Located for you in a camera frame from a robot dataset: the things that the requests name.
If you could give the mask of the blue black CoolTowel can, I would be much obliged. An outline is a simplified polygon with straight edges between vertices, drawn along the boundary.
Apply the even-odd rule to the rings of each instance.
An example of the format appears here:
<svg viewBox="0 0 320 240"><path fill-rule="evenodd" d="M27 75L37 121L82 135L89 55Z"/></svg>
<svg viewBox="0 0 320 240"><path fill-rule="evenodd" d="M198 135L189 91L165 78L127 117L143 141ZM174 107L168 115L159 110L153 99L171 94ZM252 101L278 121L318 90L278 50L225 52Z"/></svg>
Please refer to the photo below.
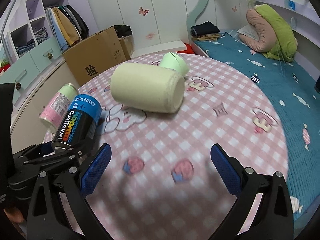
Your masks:
<svg viewBox="0 0 320 240"><path fill-rule="evenodd" d="M93 139L102 113L97 99L79 94L71 102L52 140L54 152L60 153L85 139Z"/></svg>

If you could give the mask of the pale yellow cup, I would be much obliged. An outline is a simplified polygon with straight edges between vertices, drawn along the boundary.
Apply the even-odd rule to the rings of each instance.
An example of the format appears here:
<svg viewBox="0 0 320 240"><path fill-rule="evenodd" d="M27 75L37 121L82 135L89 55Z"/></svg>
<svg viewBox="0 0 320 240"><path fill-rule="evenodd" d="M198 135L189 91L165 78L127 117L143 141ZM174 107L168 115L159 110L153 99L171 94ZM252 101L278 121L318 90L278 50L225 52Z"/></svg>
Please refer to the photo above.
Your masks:
<svg viewBox="0 0 320 240"><path fill-rule="evenodd" d="M141 63L123 63L113 72L113 99L147 112L175 113L184 98L184 77L170 69Z"/></svg>

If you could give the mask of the white low cabinet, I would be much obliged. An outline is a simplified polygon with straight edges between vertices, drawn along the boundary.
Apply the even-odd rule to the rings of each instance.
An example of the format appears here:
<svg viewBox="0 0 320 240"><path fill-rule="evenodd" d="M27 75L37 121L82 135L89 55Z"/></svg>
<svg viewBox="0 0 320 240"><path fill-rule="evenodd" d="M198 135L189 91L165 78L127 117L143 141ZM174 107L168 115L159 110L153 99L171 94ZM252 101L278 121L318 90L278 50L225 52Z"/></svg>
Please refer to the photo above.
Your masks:
<svg viewBox="0 0 320 240"><path fill-rule="evenodd" d="M11 145L16 153L30 145L43 142L48 128L40 120L40 114L57 91L67 83L80 88L65 60L49 67L36 78L27 91L23 103L12 117Z"/></svg>

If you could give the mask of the red strawberry plush toy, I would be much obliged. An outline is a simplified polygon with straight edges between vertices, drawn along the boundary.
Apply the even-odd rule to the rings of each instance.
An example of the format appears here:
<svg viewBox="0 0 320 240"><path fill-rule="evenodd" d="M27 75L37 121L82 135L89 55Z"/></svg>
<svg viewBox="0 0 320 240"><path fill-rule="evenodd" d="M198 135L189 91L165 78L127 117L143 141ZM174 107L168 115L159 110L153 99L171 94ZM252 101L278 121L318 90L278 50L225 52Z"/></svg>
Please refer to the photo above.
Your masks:
<svg viewBox="0 0 320 240"><path fill-rule="evenodd" d="M10 68L10 66L10 63L6 59L3 59L0 67L0 74L6 72Z"/></svg>

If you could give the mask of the pink checkered tablecloth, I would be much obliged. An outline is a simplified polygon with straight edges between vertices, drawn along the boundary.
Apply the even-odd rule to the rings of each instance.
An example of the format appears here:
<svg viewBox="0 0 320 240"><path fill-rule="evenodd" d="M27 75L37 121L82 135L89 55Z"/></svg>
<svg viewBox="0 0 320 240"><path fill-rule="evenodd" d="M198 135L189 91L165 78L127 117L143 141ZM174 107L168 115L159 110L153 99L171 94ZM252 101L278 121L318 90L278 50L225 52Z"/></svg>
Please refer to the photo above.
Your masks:
<svg viewBox="0 0 320 240"><path fill-rule="evenodd" d="M280 118L248 77L222 62L186 55L184 101L172 115L125 109L109 69L82 85L103 109L98 142L112 159L87 197L114 239L207 239L232 207L210 159L213 144L260 174L287 174Z"/></svg>

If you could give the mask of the blue patterned mattress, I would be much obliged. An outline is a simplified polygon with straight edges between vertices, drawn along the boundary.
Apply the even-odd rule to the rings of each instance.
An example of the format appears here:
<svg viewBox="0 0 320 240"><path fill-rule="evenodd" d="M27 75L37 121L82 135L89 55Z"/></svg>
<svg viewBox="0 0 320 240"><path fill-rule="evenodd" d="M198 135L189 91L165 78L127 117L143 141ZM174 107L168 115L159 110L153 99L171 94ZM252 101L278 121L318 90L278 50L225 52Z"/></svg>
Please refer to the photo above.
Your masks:
<svg viewBox="0 0 320 240"><path fill-rule="evenodd" d="M280 117L289 154L288 189L300 204L299 219L319 196L319 94L315 80L297 62L252 51L223 33L217 41L196 41L207 55L255 81Z"/></svg>

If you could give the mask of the large cardboard box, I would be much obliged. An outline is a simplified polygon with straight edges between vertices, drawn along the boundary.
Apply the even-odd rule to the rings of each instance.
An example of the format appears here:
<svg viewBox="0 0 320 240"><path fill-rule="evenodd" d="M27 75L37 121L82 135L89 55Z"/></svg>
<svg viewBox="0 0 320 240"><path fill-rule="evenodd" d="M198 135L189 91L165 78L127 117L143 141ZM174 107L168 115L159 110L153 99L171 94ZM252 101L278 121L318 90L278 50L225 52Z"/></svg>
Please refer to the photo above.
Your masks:
<svg viewBox="0 0 320 240"><path fill-rule="evenodd" d="M115 29L100 31L63 53L68 68L80 86L104 71L126 61Z"/></svg>

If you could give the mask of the purple stair shelf unit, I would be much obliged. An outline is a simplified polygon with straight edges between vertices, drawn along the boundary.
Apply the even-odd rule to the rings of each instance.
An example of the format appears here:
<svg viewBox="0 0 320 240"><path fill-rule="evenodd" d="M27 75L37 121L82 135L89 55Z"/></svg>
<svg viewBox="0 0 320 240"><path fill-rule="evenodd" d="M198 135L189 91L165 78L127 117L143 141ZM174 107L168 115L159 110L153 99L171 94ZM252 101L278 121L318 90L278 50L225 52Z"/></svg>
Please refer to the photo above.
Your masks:
<svg viewBox="0 0 320 240"><path fill-rule="evenodd" d="M34 40L39 44L35 33L42 27L47 29L48 36L52 36L46 8L73 4L72 0L12 0L2 16L3 38L2 43L6 56L11 63L21 56L16 48Z"/></svg>

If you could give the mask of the hanging clothes row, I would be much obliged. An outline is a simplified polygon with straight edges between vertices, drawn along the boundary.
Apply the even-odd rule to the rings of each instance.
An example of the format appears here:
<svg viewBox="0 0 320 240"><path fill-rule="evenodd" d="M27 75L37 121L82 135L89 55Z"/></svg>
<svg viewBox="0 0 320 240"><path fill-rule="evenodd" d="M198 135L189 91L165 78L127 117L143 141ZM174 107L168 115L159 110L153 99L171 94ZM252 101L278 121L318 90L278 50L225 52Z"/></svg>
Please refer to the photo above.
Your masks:
<svg viewBox="0 0 320 240"><path fill-rule="evenodd" d="M89 37L89 28L70 5L45 9L49 26L62 53Z"/></svg>

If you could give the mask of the small cardboard box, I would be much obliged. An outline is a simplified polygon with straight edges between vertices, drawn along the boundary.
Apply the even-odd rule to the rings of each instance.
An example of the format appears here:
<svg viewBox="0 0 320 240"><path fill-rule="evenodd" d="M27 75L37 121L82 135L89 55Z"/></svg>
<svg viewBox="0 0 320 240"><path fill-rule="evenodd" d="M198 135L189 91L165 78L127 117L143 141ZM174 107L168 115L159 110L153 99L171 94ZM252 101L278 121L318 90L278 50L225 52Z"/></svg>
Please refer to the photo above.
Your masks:
<svg viewBox="0 0 320 240"><path fill-rule="evenodd" d="M119 42L121 44L126 60L130 60L134 52L132 35L120 38Z"/></svg>

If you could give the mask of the green pink folded quilt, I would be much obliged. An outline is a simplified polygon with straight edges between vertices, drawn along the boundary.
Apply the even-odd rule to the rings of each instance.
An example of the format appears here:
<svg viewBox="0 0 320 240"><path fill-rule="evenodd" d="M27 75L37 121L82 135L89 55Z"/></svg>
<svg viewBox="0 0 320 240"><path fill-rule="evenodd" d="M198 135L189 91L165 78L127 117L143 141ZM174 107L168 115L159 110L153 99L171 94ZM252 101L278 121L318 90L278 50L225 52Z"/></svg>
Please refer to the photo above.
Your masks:
<svg viewBox="0 0 320 240"><path fill-rule="evenodd" d="M290 25L269 5L257 5L246 12L247 22L258 34L258 40L240 34L249 48L273 60L292 62L298 43Z"/></svg>

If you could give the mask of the white pillow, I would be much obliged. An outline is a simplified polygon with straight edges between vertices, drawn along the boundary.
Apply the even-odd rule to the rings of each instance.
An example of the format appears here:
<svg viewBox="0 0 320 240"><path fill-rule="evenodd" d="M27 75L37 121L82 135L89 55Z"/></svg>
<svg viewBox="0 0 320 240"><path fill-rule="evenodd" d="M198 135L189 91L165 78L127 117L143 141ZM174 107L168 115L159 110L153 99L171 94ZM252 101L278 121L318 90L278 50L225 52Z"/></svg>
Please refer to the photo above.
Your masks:
<svg viewBox="0 0 320 240"><path fill-rule="evenodd" d="M237 31L238 34L241 34L241 35L245 35L247 37L250 37L256 41L259 41L259 35L256 31L256 29L251 26L250 24L240 28L238 31Z"/></svg>

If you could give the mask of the red box white top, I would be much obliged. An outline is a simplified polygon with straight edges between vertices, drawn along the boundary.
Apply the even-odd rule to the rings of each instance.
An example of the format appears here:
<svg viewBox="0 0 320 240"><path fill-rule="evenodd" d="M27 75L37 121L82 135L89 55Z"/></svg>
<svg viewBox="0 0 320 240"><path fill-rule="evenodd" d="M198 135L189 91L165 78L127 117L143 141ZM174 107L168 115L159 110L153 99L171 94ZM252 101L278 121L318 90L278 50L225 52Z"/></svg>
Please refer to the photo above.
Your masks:
<svg viewBox="0 0 320 240"><path fill-rule="evenodd" d="M167 53L172 51L185 51L187 46L182 41L173 41L167 43L161 43L145 48L135 49L131 58L140 57L147 54L153 53Z"/></svg>

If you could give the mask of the folded dark clothes pile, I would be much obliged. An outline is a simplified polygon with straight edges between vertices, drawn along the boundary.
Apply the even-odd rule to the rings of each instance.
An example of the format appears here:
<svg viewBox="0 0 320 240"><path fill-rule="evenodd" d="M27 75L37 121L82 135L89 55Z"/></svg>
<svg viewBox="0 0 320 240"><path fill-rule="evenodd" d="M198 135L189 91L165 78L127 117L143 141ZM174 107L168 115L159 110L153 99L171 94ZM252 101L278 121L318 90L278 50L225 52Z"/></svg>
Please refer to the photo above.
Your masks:
<svg viewBox="0 0 320 240"><path fill-rule="evenodd" d="M192 26L190 29L193 41L217 41L220 38L220 29L209 21Z"/></svg>

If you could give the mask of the white wardrobe doors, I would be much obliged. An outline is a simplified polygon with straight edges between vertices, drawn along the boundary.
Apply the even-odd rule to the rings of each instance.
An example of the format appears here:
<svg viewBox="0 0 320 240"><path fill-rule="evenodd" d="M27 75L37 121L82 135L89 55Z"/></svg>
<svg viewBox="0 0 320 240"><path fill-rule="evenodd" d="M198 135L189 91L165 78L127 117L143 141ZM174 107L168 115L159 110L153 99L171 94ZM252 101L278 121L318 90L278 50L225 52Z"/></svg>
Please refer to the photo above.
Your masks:
<svg viewBox="0 0 320 240"><path fill-rule="evenodd" d="M187 16L198 0L88 0L99 30L128 25L133 46L189 41Z"/></svg>

